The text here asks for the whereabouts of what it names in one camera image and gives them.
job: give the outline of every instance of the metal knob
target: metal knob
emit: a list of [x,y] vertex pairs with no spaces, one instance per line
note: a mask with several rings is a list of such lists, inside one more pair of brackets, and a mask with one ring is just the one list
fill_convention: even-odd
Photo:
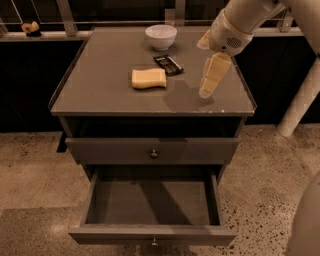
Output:
[[151,150],[151,152],[150,152],[150,157],[152,158],[152,159],[156,159],[156,158],[158,158],[158,152],[157,152],[157,150],[155,150],[155,149],[152,149]]

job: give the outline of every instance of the cabinet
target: cabinet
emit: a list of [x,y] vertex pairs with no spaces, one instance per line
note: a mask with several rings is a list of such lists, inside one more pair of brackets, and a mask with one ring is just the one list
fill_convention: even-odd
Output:
[[[209,99],[198,95],[210,51],[196,47],[207,27],[178,27],[166,52],[143,27],[95,28],[50,103],[66,143],[91,181],[87,208],[69,234],[79,243],[227,245],[217,184],[255,103],[236,63]],[[184,67],[167,88],[135,90],[132,69],[169,54]]]

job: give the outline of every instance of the white bowl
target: white bowl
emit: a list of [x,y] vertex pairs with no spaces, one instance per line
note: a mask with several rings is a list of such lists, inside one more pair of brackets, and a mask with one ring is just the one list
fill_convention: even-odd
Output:
[[165,51],[176,39],[177,29],[169,25],[154,25],[146,29],[146,35],[153,48]]

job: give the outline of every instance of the speckled floor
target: speckled floor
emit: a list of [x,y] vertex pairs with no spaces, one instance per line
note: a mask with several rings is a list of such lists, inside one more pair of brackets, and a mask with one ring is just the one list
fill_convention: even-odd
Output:
[[289,138],[245,126],[219,185],[228,247],[87,246],[67,234],[79,223],[89,182],[60,133],[0,134],[0,255],[284,255],[297,203],[320,171],[320,125]]

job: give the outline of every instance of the closed drawer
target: closed drawer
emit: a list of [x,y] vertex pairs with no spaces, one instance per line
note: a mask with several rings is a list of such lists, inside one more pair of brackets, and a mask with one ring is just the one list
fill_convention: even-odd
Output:
[[72,138],[68,148],[82,164],[225,164],[235,138]]
[[228,245],[214,171],[202,166],[95,167],[81,244]]

